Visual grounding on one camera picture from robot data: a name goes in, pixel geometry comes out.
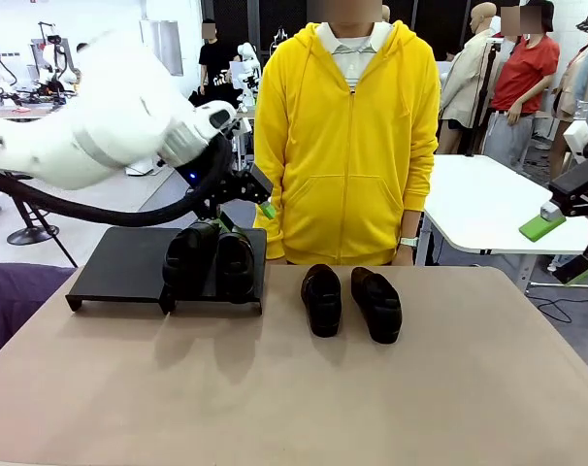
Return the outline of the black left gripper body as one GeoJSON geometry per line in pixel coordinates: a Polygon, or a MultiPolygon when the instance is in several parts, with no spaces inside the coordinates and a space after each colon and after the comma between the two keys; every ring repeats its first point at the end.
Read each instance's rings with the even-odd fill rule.
{"type": "Polygon", "coordinates": [[[234,200],[255,202],[255,168],[236,170],[228,167],[215,177],[213,168],[180,168],[188,183],[184,200],[196,195],[191,212],[196,216],[219,216],[220,206],[234,200]]]}

